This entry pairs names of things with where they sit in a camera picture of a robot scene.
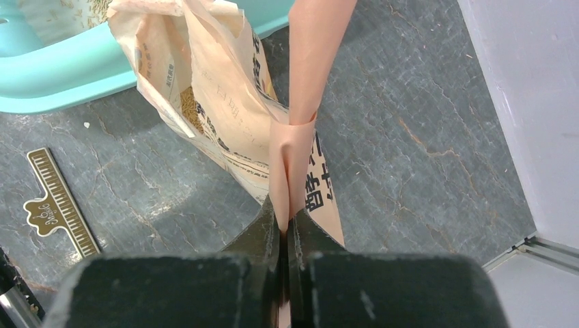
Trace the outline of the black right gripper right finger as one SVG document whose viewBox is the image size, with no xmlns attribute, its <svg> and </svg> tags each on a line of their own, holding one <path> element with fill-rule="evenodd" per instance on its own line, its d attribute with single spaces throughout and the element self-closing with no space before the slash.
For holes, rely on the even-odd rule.
<svg viewBox="0 0 579 328">
<path fill-rule="evenodd" d="M 305 211 L 287 230 L 293 327 L 506 327 L 485 271 L 444 254 L 346 251 Z"/>
</svg>

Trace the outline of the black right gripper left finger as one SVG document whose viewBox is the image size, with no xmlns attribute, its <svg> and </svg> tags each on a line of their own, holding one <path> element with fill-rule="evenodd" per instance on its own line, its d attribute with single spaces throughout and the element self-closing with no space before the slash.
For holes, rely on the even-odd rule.
<svg viewBox="0 0 579 328">
<path fill-rule="evenodd" d="M 64 279 L 44 327 L 276 327 L 280 236 L 272 202 L 221 251 L 101 255 Z"/>
</svg>

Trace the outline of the pink cat litter bag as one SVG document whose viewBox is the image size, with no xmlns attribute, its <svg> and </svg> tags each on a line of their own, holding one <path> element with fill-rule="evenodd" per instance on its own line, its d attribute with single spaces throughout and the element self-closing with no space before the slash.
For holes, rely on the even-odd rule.
<svg viewBox="0 0 579 328">
<path fill-rule="evenodd" d="M 289 105 L 273 90 L 264 46 L 230 1 L 113 1 L 108 25 L 137 89 L 179 136 L 228 171 L 282 232 L 300 210 L 344 242 L 315 120 L 353 1 L 289 11 Z"/>
</svg>

